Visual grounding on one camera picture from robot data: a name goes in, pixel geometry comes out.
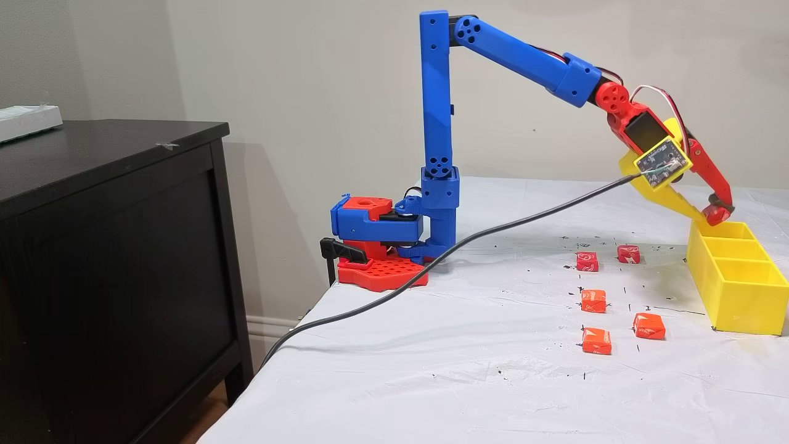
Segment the wall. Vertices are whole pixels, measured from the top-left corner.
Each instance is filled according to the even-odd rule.
[[[69,0],[84,71],[73,83],[94,119],[230,122],[248,312],[286,329],[327,286],[318,240],[340,194],[396,198],[418,179],[417,15],[441,8],[629,86],[666,88],[732,184],[789,187],[789,4],[778,0]],[[617,176],[625,148],[600,110],[573,109],[462,48],[451,57],[463,175]]]
[[[71,119],[90,114],[69,6],[52,0],[3,0],[0,108],[41,103],[59,105]]]

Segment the black cable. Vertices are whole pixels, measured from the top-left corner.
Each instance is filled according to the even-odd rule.
[[[404,198],[404,199],[405,199],[405,198],[406,198],[406,196],[408,196],[408,193],[409,193],[410,191],[413,191],[413,190],[415,190],[415,191],[419,191],[419,194],[422,194],[422,187],[421,187],[421,186],[412,186],[412,187],[410,187],[408,190],[406,190],[406,192],[405,192],[405,193],[403,193],[403,194],[402,194],[402,198]]]
[[[543,211],[542,213],[537,213],[537,214],[534,214],[532,216],[525,217],[523,219],[514,220],[512,222],[508,222],[506,224],[498,225],[498,226],[493,227],[493,228],[488,228],[487,230],[478,231],[478,232],[470,235],[469,237],[467,237],[467,238],[461,240],[460,242],[454,244],[453,246],[449,247],[447,249],[447,251],[444,251],[443,254],[441,254],[439,257],[434,259],[433,262],[430,262],[429,264],[427,264],[419,273],[414,275],[414,277],[412,277],[408,282],[404,283],[403,285],[400,286],[400,288],[392,291],[388,295],[385,295],[384,297],[382,297],[380,299],[376,299],[376,300],[372,301],[371,303],[369,303],[369,304],[367,304],[367,305],[365,305],[363,307],[359,307],[359,308],[356,308],[354,310],[347,311],[346,313],[336,314],[335,316],[329,316],[328,318],[323,318],[323,319],[318,319],[317,321],[308,322],[308,323],[306,323],[304,325],[300,325],[300,326],[296,327],[295,329],[292,329],[288,333],[285,333],[284,336],[279,338],[279,341],[274,343],[274,345],[271,347],[271,349],[268,351],[268,353],[266,353],[266,357],[263,359],[263,363],[260,365],[260,368],[263,368],[263,366],[266,365],[268,360],[271,359],[271,357],[277,352],[277,350],[279,350],[279,348],[282,347],[282,344],[284,344],[285,341],[289,340],[291,337],[293,337],[296,334],[301,333],[301,332],[303,332],[303,331],[305,331],[307,329],[311,329],[312,327],[317,327],[318,325],[325,325],[325,324],[329,324],[331,322],[337,322],[337,321],[341,321],[343,319],[350,318],[351,316],[356,316],[357,314],[364,313],[367,310],[375,308],[375,307],[381,305],[382,303],[385,303],[387,301],[390,301],[390,300],[394,299],[396,296],[400,295],[406,289],[408,289],[411,285],[416,283],[420,278],[422,278],[430,270],[435,268],[439,263],[441,263],[441,261],[446,259],[450,254],[454,253],[455,251],[460,249],[462,246],[465,246],[467,243],[472,242],[473,240],[477,240],[480,237],[483,237],[483,236],[486,236],[486,235],[492,235],[493,233],[498,233],[499,231],[504,231],[504,230],[507,230],[507,229],[510,229],[510,228],[514,228],[514,227],[517,227],[519,225],[527,224],[529,222],[533,222],[535,220],[542,219],[543,217],[550,216],[552,214],[558,213],[558,212],[560,212],[560,211],[562,211],[564,209],[570,208],[571,206],[578,205],[578,204],[582,203],[583,201],[588,201],[589,199],[594,198],[595,196],[598,196],[598,195],[600,195],[602,193],[605,193],[608,190],[612,190],[612,189],[616,188],[617,186],[621,186],[621,185],[624,185],[626,183],[629,183],[630,181],[640,177],[642,174],[644,174],[644,173],[641,172],[641,173],[637,173],[637,174],[634,174],[634,175],[627,175],[627,176],[625,176],[625,177],[623,177],[621,179],[617,179],[614,182],[611,182],[611,183],[607,184],[606,186],[602,186],[601,188],[598,188],[597,190],[594,190],[591,193],[584,194],[583,196],[581,196],[579,198],[576,198],[576,199],[574,199],[572,201],[569,201],[567,203],[563,203],[563,204],[561,204],[559,206],[556,206],[556,207],[553,207],[551,209],[547,209],[547,210]]]

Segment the wooden floor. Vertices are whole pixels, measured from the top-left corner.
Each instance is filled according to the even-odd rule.
[[[179,444],[195,444],[225,412],[227,412],[227,395],[225,383],[222,382],[195,408],[189,418],[192,426]]]

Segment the white tablecloth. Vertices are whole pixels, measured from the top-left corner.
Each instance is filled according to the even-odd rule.
[[[458,238],[600,185],[464,177]],[[700,207],[710,192],[679,189]],[[732,220],[789,275],[789,190],[734,195]],[[689,226],[623,186],[479,239],[427,286],[294,337],[200,444],[789,442],[789,338],[712,331]],[[641,264],[617,262],[623,243]],[[600,271],[573,269],[577,250]],[[579,287],[605,290],[608,312],[581,311]],[[304,322],[378,297],[335,284]],[[647,306],[665,341],[630,330]],[[611,332],[611,356],[581,351],[582,325]]]

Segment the circuit board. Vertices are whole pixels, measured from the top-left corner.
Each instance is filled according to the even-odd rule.
[[[685,156],[685,153],[680,151],[672,139],[668,138],[648,152],[645,152],[635,161],[635,164],[642,172],[652,171],[668,165],[662,170],[644,174],[649,186],[654,189],[667,185],[686,169],[693,166]]]

